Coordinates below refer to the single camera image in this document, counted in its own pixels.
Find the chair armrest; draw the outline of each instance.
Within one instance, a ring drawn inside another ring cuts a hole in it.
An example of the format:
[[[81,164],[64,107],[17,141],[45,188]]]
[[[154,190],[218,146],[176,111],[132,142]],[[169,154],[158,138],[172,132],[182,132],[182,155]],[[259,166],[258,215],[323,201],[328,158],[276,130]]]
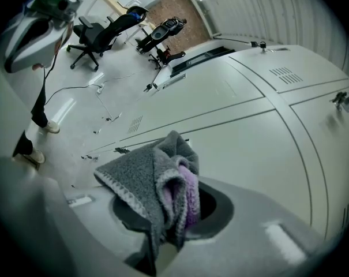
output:
[[[82,23],[83,26],[85,26],[88,29],[92,29],[93,25],[90,24],[90,22],[85,18],[84,16],[80,16],[79,21]]]
[[[114,22],[114,20],[110,16],[107,16],[107,19],[109,20],[110,24]]]

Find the black office chair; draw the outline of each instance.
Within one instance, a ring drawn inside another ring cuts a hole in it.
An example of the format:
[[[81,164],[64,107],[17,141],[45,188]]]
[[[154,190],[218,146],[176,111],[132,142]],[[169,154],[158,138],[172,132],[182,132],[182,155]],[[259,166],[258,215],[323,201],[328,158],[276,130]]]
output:
[[[78,62],[85,54],[88,54],[90,58],[96,64],[94,71],[97,71],[99,64],[92,53],[99,53],[100,57],[104,52],[111,49],[110,42],[116,36],[120,35],[120,32],[125,31],[146,18],[148,11],[139,6],[132,6],[127,10],[127,13],[120,16],[116,21],[113,21],[111,17],[107,17],[110,21],[109,26],[104,29],[99,23],[90,24],[89,21],[81,16],[79,17],[81,25],[76,25],[73,28],[73,32],[80,38],[79,43],[85,46],[68,45],[66,51],[70,51],[71,48],[82,50],[82,54],[70,65],[71,69],[74,69],[76,62]]]

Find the desk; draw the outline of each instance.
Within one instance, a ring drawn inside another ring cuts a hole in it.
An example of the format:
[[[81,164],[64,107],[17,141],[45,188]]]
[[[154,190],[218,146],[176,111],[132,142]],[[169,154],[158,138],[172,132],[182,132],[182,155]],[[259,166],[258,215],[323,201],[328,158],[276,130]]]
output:
[[[92,9],[92,7],[96,3],[96,1],[97,0],[93,0],[92,1],[91,5],[89,6],[89,8],[85,12],[85,16],[88,15],[89,11]],[[104,1],[105,1],[106,4],[108,4],[108,6],[110,8],[112,8],[113,12],[115,12],[119,16],[122,16],[123,14],[126,14],[127,8],[124,8],[122,5],[120,5],[117,0],[104,0]],[[138,24],[138,29],[135,30],[130,36],[128,36],[127,39],[124,41],[124,43],[128,42],[128,40],[130,40],[135,34],[137,34],[144,27],[150,27],[151,29],[155,29],[155,25],[153,23],[150,23],[147,20],[144,20],[143,22]]]

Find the white floor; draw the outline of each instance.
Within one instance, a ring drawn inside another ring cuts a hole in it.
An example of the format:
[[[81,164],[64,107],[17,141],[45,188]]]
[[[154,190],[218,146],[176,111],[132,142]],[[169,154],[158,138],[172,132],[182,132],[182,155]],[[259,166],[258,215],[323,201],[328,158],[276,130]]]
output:
[[[102,58],[95,55],[100,65],[97,72],[93,71],[95,64],[87,55],[71,70],[70,65],[81,51],[71,49],[67,53],[66,44],[59,51],[55,68],[47,78],[46,99],[63,87],[107,81],[99,95],[106,108],[96,96],[96,86],[66,89],[56,93],[45,106],[46,116],[57,122],[61,131],[58,134],[45,134],[32,122],[26,132],[33,146],[46,156],[39,173],[55,178],[63,189],[72,188],[72,185],[84,187],[86,179],[81,182],[78,179],[85,164],[91,164],[91,161],[83,160],[81,156],[93,147],[93,131],[98,132],[106,125],[109,113],[115,117],[139,99],[145,93],[143,90],[146,85],[157,75],[155,65],[148,62],[148,55],[142,56],[135,51],[134,39],[127,44],[123,43],[133,31],[134,28],[131,28],[123,32],[112,50],[106,51]],[[143,38],[144,34],[140,31],[135,37],[138,36]],[[69,44],[78,44],[78,37],[73,34]]]

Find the white shoe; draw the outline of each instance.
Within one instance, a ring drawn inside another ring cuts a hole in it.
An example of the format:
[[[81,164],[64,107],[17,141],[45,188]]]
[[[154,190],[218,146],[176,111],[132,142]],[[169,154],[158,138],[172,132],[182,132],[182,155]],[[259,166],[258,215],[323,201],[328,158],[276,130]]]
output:
[[[24,155],[27,158],[30,158],[30,160],[38,163],[38,164],[42,164],[45,163],[46,158],[45,155],[39,151],[33,148],[32,153],[30,155]]]
[[[47,125],[43,128],[50,133],[58,133],[60,131],[59,125],[55,121],[48,121]]]

